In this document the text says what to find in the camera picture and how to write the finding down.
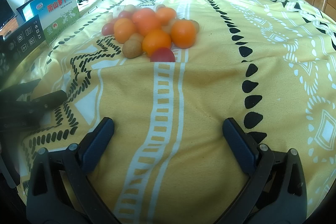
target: cardboard box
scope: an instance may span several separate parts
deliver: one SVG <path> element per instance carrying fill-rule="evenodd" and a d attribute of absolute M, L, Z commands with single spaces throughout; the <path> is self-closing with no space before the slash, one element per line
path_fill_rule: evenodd
<path fill-rule="evenodd" d="M 48 45 L 80 18 L 76 0 L 33 0 L 23 9 L 23 14 L 26 19 L 40 16 Z"/>
<path fill-rule="evenodd" d="M 39 16 L 19 26 L 0 42 L 0 87 L 30 54 L 45 41 Z"/>

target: television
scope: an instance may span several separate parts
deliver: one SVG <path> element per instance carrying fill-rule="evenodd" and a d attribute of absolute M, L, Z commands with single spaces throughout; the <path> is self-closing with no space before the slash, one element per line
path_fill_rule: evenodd
<path fill-rule="evenodd" d="M 14 17 L 14 12 L 7 0 L 0 0 L 0 28 Z"/>

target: screw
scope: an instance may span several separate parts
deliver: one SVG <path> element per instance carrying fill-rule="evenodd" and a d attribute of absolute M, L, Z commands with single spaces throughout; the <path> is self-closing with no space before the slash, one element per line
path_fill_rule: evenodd
<path fill-rule="evenodd" d="M 76 144 L 76 143 L 72 143 L 72 144 L 70 144 L 69 145 L 69 150 L 71 150 L 71 151 L 75 151 L 76 149 L 77 149 L 77 147 L 78 147 L 78 144 Z"/>
<path fill-rule="evenodd" d="M 43 147 L 39 150 L 39 154 L 43 155 L 47 150 Z"/>
<path fill-rule="evenodd" d="M 259 145 L 259 148 L 260 148 L 261 151 L 264 151 L 264 152 L 268 150 L 268 146 L 266 144 L 263 144 L 263 143 L 261 145 Z"/>
<path fill-rule="evenodd" d="M 291 149 L 291 153 L 292 153 L 292 155 L 294 155 L 294 156 L 297 155 L 297 151 L 296 151 L 294 148 Z"/>

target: bed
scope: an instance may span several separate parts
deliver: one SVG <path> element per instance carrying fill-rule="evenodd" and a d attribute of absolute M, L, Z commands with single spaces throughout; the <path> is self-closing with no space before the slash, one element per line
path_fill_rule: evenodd
<path fill-rule="evenodd" d="M 124 58 L 100 31 L 128 4 L 165 4 L 198 21 L 195 45 L 173 47 L 175 63 Z M 314 211 L 336 177 L 335 21 L 304 0 L 87 0 L 79 9 L 22 79 L 42 79 L 30 99 L 68 94 L 20 146 L 24 202 L 40 148 L 79 143 L 110 117 L 115 134 L 88 178 L 116 217 L 213 223 L 247 180 L 222 134 L 233 117 L 245 132 L 266 133 L 272 150 L 298 150 Z"/>

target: red tomato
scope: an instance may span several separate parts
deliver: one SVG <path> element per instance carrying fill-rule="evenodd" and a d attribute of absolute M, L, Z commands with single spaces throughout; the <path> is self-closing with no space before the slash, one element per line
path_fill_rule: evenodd
<path fill-rule="evenodd" d="M 111 22 L 106 23 L 103 28 L 101 29 L 101 33 L 105 36 L 105 35 L 111 35 L 114 34 L 114 24 L 116 23 L 116 21 L 118 20 L 118 18 L 113 19 Z"/>
<path fill-rule="evenodd" d="M 129 11 L 122 11 L 120 12 L 120 14 L 118 15 L 118 18 L 132 18 L 133 13 L 129 12 Z"/>
<path fill-rule="evenodd" d="M 142 8 L 133 14 L 132 20 L 134 23 L 137 23 L 144 20 L 146 17 L 154 17 L 154 16 L 155 12 L 151 8 Z"/>
<path fill-rule="evenodd" d="M 168 48 L 159 48 L 152 54 L 151 62 L 175 62 L 175 55 Z"/>

